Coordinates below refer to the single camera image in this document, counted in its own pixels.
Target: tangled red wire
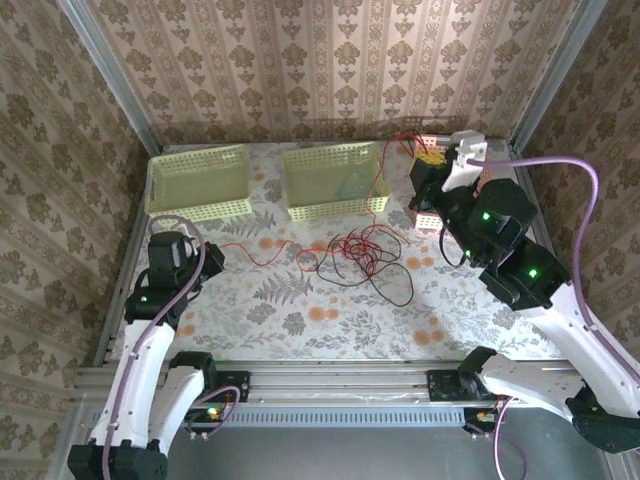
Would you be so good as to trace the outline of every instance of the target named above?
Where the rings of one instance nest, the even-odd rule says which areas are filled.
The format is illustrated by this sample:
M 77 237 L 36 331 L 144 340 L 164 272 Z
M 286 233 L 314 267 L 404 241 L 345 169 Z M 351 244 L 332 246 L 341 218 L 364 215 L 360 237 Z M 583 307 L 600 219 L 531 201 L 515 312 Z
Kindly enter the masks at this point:
M 370 239 L 371 235 L 374 233 L 376 229 L 388 230 L 396 237 L 404 240 L 408 245 L 411 244 L 411 242 L 409 242 L 404 236 L 396 232 L 390 226 L 381 224 L 381 223 L 376 223 L 377 214 L 373 210 L 371 210 L 369 206 L 369 200 L 373 195 L 373 192 L 376 188 L 376 184 L 380 176 L 382 175 L 382 172 L 384 171 L 387 148 L 393 142 L 396 142 L 396 141 L 402 142 L 403 140 L 414 140 L 416 143 L 419 143 L 423 149 L 427 150 L 427 147 L 422 141 L 422 138 L 420 137 L 420 135 L 416 135 L 413 133 L 401 133 L 387 141 L 387 143 L 385 144 L 382 150 L 380 168 L 378 169 L 378 173 L 373 179 L 373 183 L 371 184 L 371 188 L 369 189 L 369 193 L 367 194 L 367 198 L 365 200 L 365 207 L 373 217 L 372 223 L 368 227 L 365 227 L 364 229 L 362 229 L 360 232 L 356 232 L 355 230 L 353 230 L 344 237 L 335 238 L 331 241 L 331 243 L 328 245 L 327 248 L 317 248 L 317 247 L 302 248 L 300 244 L 293 242 L 291 240 L 286 240 L 280 246 L 279 250 L 273 256 L 273 258 L 266 263 L 260 263 L 256 261 L 253 258 L 253 256 L 249 253 L 249 251 L 241 243 L 237 243 L 237 242 L 226 243 L 224 245 L 221 245 L 220 248 L 226 248 L 231 246 L 239 247 L 244 251 L 244 253 L 247 254 L 251 262 L 253 262 L 258 267 L 265 267 L 273 263 L 278 258 L 278 256 L 282 253 L 284 248 L 287 246 L 287 244 L 291 244 L 300 248 L 295 258 L 296 258 L 296 264 L 298 265 L 300 270 L 302 270 L 303 272 L 312 273 L 312 272 L 318 271 L 318 268 L 322 263 L 322 261 L 318 259 L 318 257 L 316 256 L 316 253 L 319 252 L 321 254 L 324 254 L 324 258 L 326 258 L 326 256 L 329 254 L 331 254 L 332 256 L 338 254 L 347 260 L 356 262 L 359 265 L 360 269 L 362 270 L 363 274 L 365 275 L 366 279 L 371 280 L 376 274 L 380 273 L 381 268 L 379 268 L 379 265 L 381 262 L 386 264 L 385 267 L 388 266 L 389 264 L 389 262 L 385 261 L 383 258 L 383 255 L 388 252 L 386 252 L 378 243 Z M 409 150 L 404 144 L 402 144 L 402 146 L 404 147 L 405 151 L 408 154 L 411 154 L 411 152 L 409 152 Z M 312 268 L 304 267 L 301 264 L 301 256 L 307 255 L 307 254 L 313 255 L 314 257 L 315 262 Z

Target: wall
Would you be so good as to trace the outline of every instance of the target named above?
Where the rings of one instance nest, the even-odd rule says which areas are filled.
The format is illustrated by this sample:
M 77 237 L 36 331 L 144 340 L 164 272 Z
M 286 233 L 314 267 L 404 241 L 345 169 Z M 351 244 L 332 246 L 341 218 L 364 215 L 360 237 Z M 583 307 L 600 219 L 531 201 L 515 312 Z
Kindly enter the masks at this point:
M 143 152 L 55 1 L 0 1 L 0 478 L 43 478 Z
M 91 0 L 162 144 L 508 136 L 576 0 Z
M 582 254 L 594 312 L 640 358 L 640 2 L 610 0 L 525 151 L 573 155 L 600 175 Z M 569 263 L 590 182 L 574 167 L 532 178 L 553 243 Z

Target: floral tablecloth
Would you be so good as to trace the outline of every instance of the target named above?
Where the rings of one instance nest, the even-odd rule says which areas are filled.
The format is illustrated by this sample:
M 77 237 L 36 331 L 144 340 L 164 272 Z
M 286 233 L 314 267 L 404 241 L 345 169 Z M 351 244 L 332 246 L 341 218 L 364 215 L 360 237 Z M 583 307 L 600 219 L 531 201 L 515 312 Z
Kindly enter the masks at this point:
M 256 260 L 266 262 L 286 240 L 324 247 L 337 234 L 369 225 L 370 215 L 291 221 L 283 198 L 280 155 L 300 146 L 250 145 L 253 213 L 199 224 L 206 239 L 218 245 L 240 242 Z M 490 160 L 508 157 L 503 141 L 491 141 L 489 147 Z M 176 148 L 186 147 L 173 147 L 169 153 Z M 438 235 L 414 230 L 406 209 L 413 194 L 408 164 L 409 156 L 401 148 L 389 147 L 384 174 L 392 195 L 378 221 L 411 242 L 399 260 L 413 280 L 415 295 L 409 305 L 395 307 L 369 283 L 343 288 L 301 272 L 295 261 L 298 247 L 291 244 L 263 268 L 252 264 L 239 248 L 227 247 L 225 271 L 209 280 L 190 304 L 169 358 L 180 350 L 195 349 L 225 360 L 457 360 L 478 345 L 514 359 L 560 358 L 539 330 L 493 299 L 477 279 L 479 270 L 450 267 L 440 254 Z M 135 277 L 148 264 L 147 243 L 148 237 Z M 451 258 L 459 258 L 457 245 L 448 237 L 445 250 Z M 409 295 L 407 275 L 399 268 L 388 270 L 379 277 L 378 286 L 396 303 L 404 303 Z M 116 358 L 123 327 L 113 350 Z

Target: yellow plastic basket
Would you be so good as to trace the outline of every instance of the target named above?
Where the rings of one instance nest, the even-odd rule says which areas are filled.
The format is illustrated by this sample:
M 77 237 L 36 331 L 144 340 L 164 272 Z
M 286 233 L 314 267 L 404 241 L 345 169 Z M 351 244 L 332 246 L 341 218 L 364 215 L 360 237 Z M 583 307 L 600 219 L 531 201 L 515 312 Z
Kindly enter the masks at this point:
M 384 211 L 390 189 L 382 175 L 375 142 L 303 148 L 282 154 L 287 209 L 294 222 L 334 215 Z
M 248 158 L 246 145 L 152 158 L 145 212 L 150 217 L 172 213 L 192 222 L 251 213 Z

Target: damask wallpaper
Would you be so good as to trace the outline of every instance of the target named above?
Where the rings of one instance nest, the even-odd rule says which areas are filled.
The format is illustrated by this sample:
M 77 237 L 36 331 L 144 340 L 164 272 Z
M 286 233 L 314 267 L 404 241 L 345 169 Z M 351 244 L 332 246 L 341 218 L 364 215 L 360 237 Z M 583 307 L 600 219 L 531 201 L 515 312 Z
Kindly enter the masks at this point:
M 162 144 L 509 136 L 577 0 L 90 0 Z
M 600 175 L 582 254 L 594 312 L 640 358 L 640 2 L 610 0 L 525 151 L 572 155 Z M 552 240 L 567 260 L 591 184 L 578 168 L 532 178 Z
M 0 478 L 44 478 L 145 159 L 55 1 L 0 0 Z

